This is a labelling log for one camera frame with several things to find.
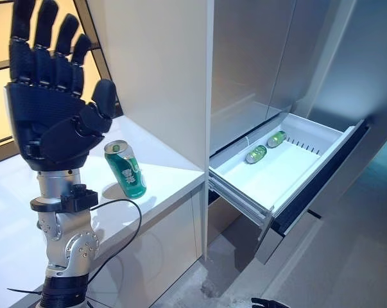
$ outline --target window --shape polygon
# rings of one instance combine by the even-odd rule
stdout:
[[[53,35],[50,50],[55,48],[58,28],[60,27],[65,15],[71,13],[80,20],[80,27],[73,38],[73,44],[81,33],[89,36],[92,47],[91,52],[87,53],[83,65],[85,71],[85,86],[82,99],[90,101],[95,84],[100,78],[110,79],[106,62],[100,48],[98,37],[96,35],[92,19],[89,15],[86,0],[56,0],[59,6],[58,15],[53,25]],[[10,26],[12,18],[12,2],[0,1],[0,160],[6,159],[18,153],[12,140],[12,132],[7,116],[4,102],[3,87],[9,82],[9,60],[8,43],[10,36]],[[30,43],[35,36],[36,19],[39,7],[42,1],[37,1],[31,18]],[[119,103],[117,104],[117,114],[121,114]]]

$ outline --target green label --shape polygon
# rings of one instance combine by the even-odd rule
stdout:
[[[105,154],[105,157],[127,197],[138,198],[146,192],[146,185],[136,158],[125,159],[118,154]]]

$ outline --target white drawer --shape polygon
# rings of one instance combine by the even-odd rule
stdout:
[[[259,162],[246,154],[283,130],[288,138]],[[211,157],[211,190],[262,228],[286,234],[367,130],[364,121],[339,132],[293,114],[279,114]]]

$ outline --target can lid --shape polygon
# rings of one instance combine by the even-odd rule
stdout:
[[[116,140],[108,143],[105,146],[106,154],[117,154],[128,148],[128,143],[124,140]]]

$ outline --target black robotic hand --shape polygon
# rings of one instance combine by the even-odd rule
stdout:
[[[89,150],[108,132],[114,116],[115,85],[100,80],[87,105],[83,90],[83,60],[90,40],[81,34],[72,59],[71,41],[78,29],[67,14],[59,31],[54,55],[47,50],[58,5],[43,0],[34,46],[27,43],[35,0],[13,2],[10,39],[10,77],[6,86],[13,137],[22,157],[36,171],[82,167]]]
[[[252,297],[252,303],[257,304],[252,305],[252,308],[289,308],[275,300],[265,300],[257,297]]]

